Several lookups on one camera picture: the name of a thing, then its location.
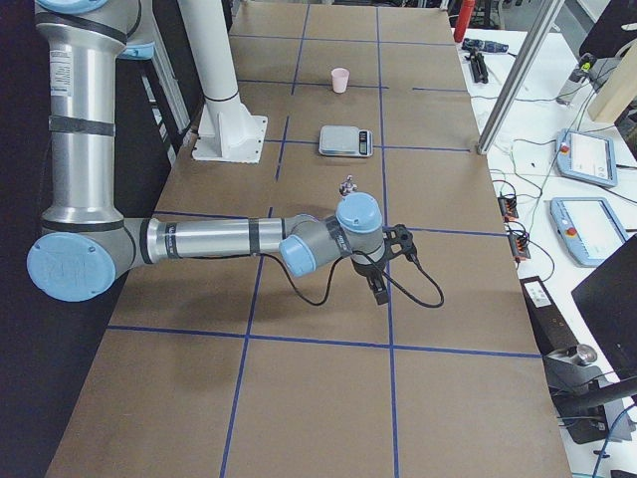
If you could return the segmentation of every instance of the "blue tape grid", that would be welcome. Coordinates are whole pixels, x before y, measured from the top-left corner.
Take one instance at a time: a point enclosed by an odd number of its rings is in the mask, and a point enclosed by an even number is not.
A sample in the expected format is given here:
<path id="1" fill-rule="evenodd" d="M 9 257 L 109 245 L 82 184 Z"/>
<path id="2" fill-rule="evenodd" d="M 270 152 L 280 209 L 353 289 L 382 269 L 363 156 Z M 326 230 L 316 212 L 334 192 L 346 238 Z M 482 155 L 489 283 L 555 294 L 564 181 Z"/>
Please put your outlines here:
<path id="1" fill-rule="evenodd" d="M 425 42 L 389 42 L 382 41 L 380 38 L 380 21 L 378 9 L 375 10 L 376 16 L 376 40 L 336 40 L 336 39 L 322 39 L 322 38 L 307 38 L 306 29 L 310 16 L 310 4 L 306 9 L 306 18 L 304 20 L 303 33 L 301 36 L 301 42 L 299 45 L 299 52 L 297 55 L 297 64 L 295 67 L 295 75 L 292 82 L 276 82 L 276 81 L 258 81 L 258 80 L 239 80 L 242 83 L 265 83 L 265 84 L 281 84 L 292 86 L 291 95 L 295 93 L 297 85 L 309 85 L 309 86 L 321 86 L 329 87 L 329 84 L 320 83 L 304 83 L 299 82 L 299 68 L 301 57 L 303 53 L 304 41 L 334 41 L 334 42 L 346 42 L 346 43 L 375 43 L 377 48 L 377 60 L 378 60 L 378 85 L 349 85 L 349 88 L 377 88 L 379 109 L 380 109 L 380 151 L 381 151 L 381 167 L 382 167 L 382 194 L 383 194 L 383 212 L 385 218 L 385 225 L 388 224 L 388 194 L 387 194 L 387 179 L 386 179 L 386 157 L 385 151 L 387 149 L 416 149 L 416 150 L 440 150 L 440 151 L 453 151 L 453 152 L 471 152 L 467 148 L 454 148 L 454 147 L 428 147 L 428 146 L 400 146 L 400 145 L 386 145 L 385 144 L 385 131 L 384 131 L 384 109 L 383 109 L 383 90 L 387 90 L 387 87 L 382 84 L 382 68 L 381 68 L 381 45 L 382 44 L 397 44 L 397 45 L 426 45 L 437 47 L 454 47 L 455 44 L 437 44 L 437 43 L 425 43 Z M 275 38 L 275 39 L 290 39 L 298 40 L 296 37 L 278 37 L 278 36 L 260 36 L 260 35 L 231 35 L 234 37 L 250 37 L 250 38 Z M 446 90 L 446 89 L 427 89 L 427 88 L 413 88 L 414 91 L 430 91 L 430 92 L 451 92 L 451 93 L 465 93 L 461 90 Z M 286 144 L 318 144 L 315 141 L 301 141 L 290 140 L 287 138 L 288 129 L 290 125 L 290 117 L 286 117 L 286 123 L 284 126 L 283 137 L 281 140 L 267 139 L 266 142 L 279 143 L 281 149 L 279 152 L 279 159 L 277 163 L 277 170 L 275 173 L 275 180 L 279 180 L 281 169 L 283 167 L 283 157 Z M 271 207 L 268 213 L 268 217 L 272 216 L 273 208 Z M 224 216 L 214 214 L 198 214 L 198 213 L 184 213 L 176 211 L 155 211 L 156 214 L 171 214 L 178 216 L 193 216 L 204 217 L 214 219 L 245 219 L 243 216 Z M 461 231 L 461 230 L 444 230 L 444 229 L 432 229 L 432 228 L 410 228 L 412 231 L 426 231 L 432 233 L 442 234 L 468 234 L 468 235 L 481 235 L 481 236 L 494 236 L 494 237 L 506 237 L 505 233 L 489 233 L 480 231 Z M 455 354 L 455 355 L 470 355 L 470 356 L 490 356 L 490 357 L 506 357 L 506 358 L 519 358 L 519 359 L 541 359 L 541 355 L 538 354 L 524 354 L 524 353 L 509 353 L 500 351 L 475 351 L 475 350 L 463 350 L 463 349 L 447 349 L 447 348 L 434 348 L 434 347 L 419 347 L 419 346 L 407 346 L 398 345 L 394 342 L 393 331 L 393 310 L 391 299 L 391 284 L 387 285 L 389 294 L 389 303 L 387 307 L 387 327 L 388 327 L 388 343 L 387 344 L 373 344 L 365 342 L 350 342 L 350 341 L 333 341 L 333 340 L 319 340 L 309 338 L 294 338 L 294 337 L 281 337 L 281 336 L 264 336 L 264 335 L 252 335 L 252 325 L 256 312 L 257 297 L 259 293 L 259 287 L 261 285 L 262 272 L 263 272 L 264 258 L 260 258 L 259 266 L 257 269 L 257 276 L 255 279 L 255 287 L 252 297 L 252 303 L 250 307 L 250 316 L 246 327 L 245 334 L 233 334 L 223 332 L 210 332 L 210 331 L 194 331 L 194 330 L 181 330 L 181 329 L 166 329 L 166 328 L 150 328 L 150 327 L 133 327 L 133 326 L 108 326 L 113 331 L 130 331 L 140 333 L 156 333 L 156 334 L 180 334 L 180 335 L 192 335 L 192 336 L 206 336 L 215 338 L 232 338 L 243 339 L 243 348 L 241 354 L 241 361 L 239 365 L 239 373 L 235 384 L 235 392 L 233 396 L 232 410 L 228 423 L 228 430 L 226 434 L 226 442 L 224 446 L 223 459 L 221 470 L 219 473 L 220 478 L 225 478 L 228 456 L 230 447 L 232 444 L 232 435 L 234 431 L 234 423 L 237 414 L 237 408 L 239 398 L 241 394 L 241 386 L 243 382 L 243 374 L 245 370 L 245 363 L 248 355 L 250 341 L 268 341 L 268 342 L 285 342 L 285 343 L 299 343 L 299 344 L 313 344 L 313 345 L 325 345 L 325 346 L 337 346 L 337 347 L 355 347 L 355 348 L 367 348 L 367 349 L 382 349 L 389 351 L 389 370 L 390 370 L 390 386 L 391 386 L 391 417 L 392 417 L 392 435 L 393 435 L 393 460 L 394 460 L 394 478 L 400 477 L 400 461 L 399 461 L 399 441 L 398 441 L 398 409 L 396 399 L 396 367 L 395 367 L 395 351 L 411 351 L 418 353 L 435 353 L 435 354 Z M 387 265 L 387 272 L 390 272 L 390 266 Z"/>

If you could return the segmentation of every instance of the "blue cable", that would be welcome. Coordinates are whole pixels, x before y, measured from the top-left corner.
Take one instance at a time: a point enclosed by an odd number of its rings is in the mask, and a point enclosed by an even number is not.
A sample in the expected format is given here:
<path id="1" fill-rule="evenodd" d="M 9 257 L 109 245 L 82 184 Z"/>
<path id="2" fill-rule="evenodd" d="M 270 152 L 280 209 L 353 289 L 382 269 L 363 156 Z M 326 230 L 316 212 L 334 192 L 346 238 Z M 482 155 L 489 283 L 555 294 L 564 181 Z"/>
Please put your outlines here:
<path id="1" fill-rule="evenodd" d="M 601 460 L 604 457 L 604 454 L 606 452 L 606 447 L 608 446 L 608 442 L 610 441 L 610 437 L 613 434 L 613 431 L 615 431 L 615 427 L 617 426 L 617 424 L 619 423 L 619 420 L 621 420 L 621 418 L 628 413 L 628 411 L 632 408 L 634 408 L 637 404 L 633 403 L 630 406 L 627 406 L 626 408 L 623 409 L 623 411 L 617 415 L 617 418 L 615 418 L 615 421 L 613 421 L 613 424 L 610 425 L 610 429 L 608 430 L 608 435 L 606 435 L 606 439 L 604 440 L 604 445 L 601 447 L 601 451 L 599 452 L 599 455 L 597 456 L 597 462 L 595 463 L 595 469 L 593 470 L 593 475 L 592 478 L 601 478 L 597 476 L 597 470 L 599 469 L 599 465 L 601 465 Z"/>

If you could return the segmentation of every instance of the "label sticker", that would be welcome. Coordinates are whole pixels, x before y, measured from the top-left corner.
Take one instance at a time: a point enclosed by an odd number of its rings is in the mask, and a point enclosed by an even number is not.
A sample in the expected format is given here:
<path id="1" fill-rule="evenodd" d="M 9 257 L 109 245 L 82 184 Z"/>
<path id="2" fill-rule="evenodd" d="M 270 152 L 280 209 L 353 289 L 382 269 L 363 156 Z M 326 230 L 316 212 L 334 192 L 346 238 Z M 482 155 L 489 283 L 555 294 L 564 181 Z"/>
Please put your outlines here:
<path id="1" fill-rule="evenodd" d="M 51 68 L 51 96 L 73 96 L 73 56 L 71 52 L 52 50 L 49 53 Z"/>
<path id="2" fill-rule="evenodd" d="M 540 308 L 551 305 L 550 299 L 538 281 L 527 282 L 525 288 L 536 307 Z"/>

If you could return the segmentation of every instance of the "blue framed tablet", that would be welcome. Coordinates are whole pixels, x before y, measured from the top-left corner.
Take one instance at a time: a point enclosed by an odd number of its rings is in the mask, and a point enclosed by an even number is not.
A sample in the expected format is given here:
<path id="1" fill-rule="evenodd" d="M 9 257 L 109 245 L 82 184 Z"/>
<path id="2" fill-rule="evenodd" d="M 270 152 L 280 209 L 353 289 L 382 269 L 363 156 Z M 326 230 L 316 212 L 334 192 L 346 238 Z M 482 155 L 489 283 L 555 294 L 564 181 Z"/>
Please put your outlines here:
<path id="1" fill-rule="evenodd" d="M 597 267 L 628 240 L 603 197 L 555 197 L 550 215 L 568 253 L 581 266 Z"/>
<path id="2" fill-rule="evenodd" d="M 609 137 L 563 129 L 555 154 L 562 176 L 603 187 L 617 185 L 615 148 Z"/>

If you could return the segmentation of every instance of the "white cup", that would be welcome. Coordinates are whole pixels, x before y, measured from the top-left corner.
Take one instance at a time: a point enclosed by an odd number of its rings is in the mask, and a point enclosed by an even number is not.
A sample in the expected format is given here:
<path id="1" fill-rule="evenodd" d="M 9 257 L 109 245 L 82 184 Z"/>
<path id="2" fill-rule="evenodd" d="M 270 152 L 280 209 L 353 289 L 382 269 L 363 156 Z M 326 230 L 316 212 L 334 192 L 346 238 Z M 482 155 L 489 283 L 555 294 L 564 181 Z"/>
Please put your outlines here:
<path id="1" fill-rule="evenodd" d="M 331 71 L 331 88 L 335 93 L 345 93 L 349 80 L 349 70 L 345 68 L 334 68 Z"/>

